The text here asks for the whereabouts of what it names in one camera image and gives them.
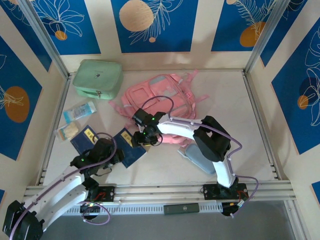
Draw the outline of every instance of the wall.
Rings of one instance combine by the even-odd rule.
[[[32,1],[70,72],[83,59],[119,62],[125,70],[244,68],[274,3]]]
[[[35,55],[1,6],[0,23],[2,229],[8,205],[21,201],[26,186],[35,184],[65,79],[53,63],[47,68],[40,61],[43,55]],[[0,239],[7,239],[2,231]]]
[[[320,205],[311,184],[320,181],[320,125],[315,114],[319,102],[313,99],[319,95],[312,92],[319,91],[313,87],[319,86],[320,77],[319,45],[315,44],[320,39],[319,12],[320,2],[308,0],[266,66],[258,60],[250,73],[273,149],[315,240],[320,236]]]

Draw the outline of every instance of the white floor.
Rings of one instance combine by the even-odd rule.
[[[136,83],[147,80],[158,74],[169,73],[163,71],[129,71],[124,73],[124,80],[120,97],[125,90]],[[274,175],[270,167],[265,148],[260,136],[254,112],[248,97],[241,72],[239,71],[200,71],[192,83],[192,91],[196,97],[203,94],[210,95],[197,106],[197,116],[202,119],[205,115],[213,116],[226,131],[243,144],[243,149],[233,156],[232,165],[235,172],[243,176],[253,176],[259,180],[273,180]],[[64,110],[70,109],[89,98],[76,94],[71,85],[66,97]],[[89,124],[96,132],[117,134],[127,120],[114,111],[106,100],[97,100],[98,112],[78,121],[81,127]],[[60,126],[65,124],[62,117]],[[178,145],[162,144],[151,147],[147,154],[126,169],[121,163],[113,166],[112,173],[96,180],[100,183],[119,185],[141,184],[179,184],[212,182],[216,175],[208,175],[192,162],[177,153]],[[54,180],[69,165],[78,153],[70,142],[54,142],[46,171],[44,185]]]

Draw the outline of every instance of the purple cable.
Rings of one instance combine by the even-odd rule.
[[[108,214],[108,219],[106,221],[104,221],[104,222],[92,222],[92,221],[88,221],[85,218],[86,211],[84,211],[83,214],[81,215],[81,217],[83,218],[83,221],[86,222],[87,224],[101,226],[101,225],[105,225],[105,224],[109,223],[111,216],[110,216],[110,212],[108,211],[108,209],[106,207],[104,207],[104,206],[102,206],[102,205],[100,205],[100,204],[98,204],[96,202],[91,202],[91,201],[81,201],[81,202],[79,202],[79,204],[94,204],[94,205],[100,207],[101,209],[105,210],[106,213]]]
[[[184,120],[175,120],[175,119],[172,119],[172,122],[173,122],[173,123],[177,123],[177,124],[190,124],[189,121],[184,121]],[[256,182],[256,185],[255,185],[255,188],[254,188],[253,192],[252,192],[251,195],[248,197],[248,199],[244,202],[244,204],[241,206],[241,208],[244,207],[244,206],[254,197],[255,193],[257,192],[258,187],[259,187],[259,181],[258,181],[258,179],[256,179],[256,178],[253,177],[253,176],[240,176],[240,175],[236,175],[235,172],[234,172],[234,170],[233,170],[233,168],[232,168],[232,165],[231,165],[231,156],[232,156],[232,154],[235,154],[236,152],[238,152],[239,150],[242,149],[242,147],[243,147],[242,144],[241,144],[238,140],[236,140],[235,138],[233,138],[232,136],[229,136],[228,134],[225,134],[224,132],[219,131],[218,129],[215,129],[215,128],[211,127],[211,126],[207,126],[207,125],[200,124],[200,123],[196,123],[196,122],[194,122],[193,125],[194,125],[194,126],[198,126],[198,127],[203,127],[203,128],[206,128],[206,129],[209,129],[209,130],[211,130],[211,131],[213,131],[213,132],[215,132],[215,133],[217,133],[217,134],[220,134],[220,135],[222,135],[222,136],[230,139],[231,141],[234,141],[236,144],[239,145],[239,147],[236,148],[235,150],[231,151],[231,152],[227,155],[226,158],[227,158],[227,164],[228,164],[228,166],[229,166],[229,169],[230,169],[230,172],[231,172],[232,175],[234,175],[234,176],[237,177],[237,178],[253,179],[253,180],[255,180],[255,182]],[[234,217],[238,214],[238,212],[239,212],[239,211],[235,212],[234,214],[231,214],[232,218],[234,218]]]
[[[144,104],[142,104],[141,109],[144,109],[144,106],[146,105],[147,102],[151,101],[152,99],[156,99],[156,98],[165,98],[165,99],[169,99],[169,100],[171,101],[171,108],[170,108],[170,110],[169,110],[169,112],[168,112],[169,118],[171,118],[171,112],[172,112],[172,110],[174,109],[175,103],[174,103],[174,101],[173,101],[170,97],[168,97],[168,96],[164,96],[164,95],[153,96],[153,97],[149,98],[147,101],[145,101]]]
[[[84,169],[88,169],[88,168],[93,168],[93,167],[96,167],[96,166],[99,166],[101,164],[105,164],[106,162],[108,162],[110,159],[113,158],[113,156],[116,154],[116,150],[117,150],[117,143],[116,143],[116,140],[108,133],[104,133],[104,132],[99,132],[97,133],[97,135],[100,135],[100,134],[104,134],[104,135],[107,135],[109,138],[112,139],[113,141],[113,146],[114,146],[114,149],[113,149],[113,152],[111,153],[111,155],[101,161],[101,162],[97,162],[97,163],[93,163],[93,164],[90,164],[88,166],[84,166],[84,167],[81,167],[77,170],[74,170],[72,171],[71,173],[67,174],[65,177],[63,177],[63,179],[60,179],[58,180],[57,182],[55,182],[51,187],[49,187],[46,191],[44,191],[40,196],[38,196],[36,199],[35,199],[35,202],[31,203],[30,206],[28,206],[24,212],[21,214],[21,216],[18,218],[18,220],[16,221],[16,223],[14,224],[13,228],[12,228],[12,231],[11,231],[11,234],[10,234],[10,238],[9,240],[13,240],[14,239],[14,235],[15,235],[15,232],[18,228],[18,225],[19,223],[21,222],[21,220],[25,217],[25,215],[27,214],[27,212],[40,200],[42,199],[48,192],[50,192],[53,188],[55,188],[58,184],[60,184],[61,182],[63,182],[65,179],[67,179],[68,177],[70,177],[71,175],[75,174],[75,173],[78,173]]]

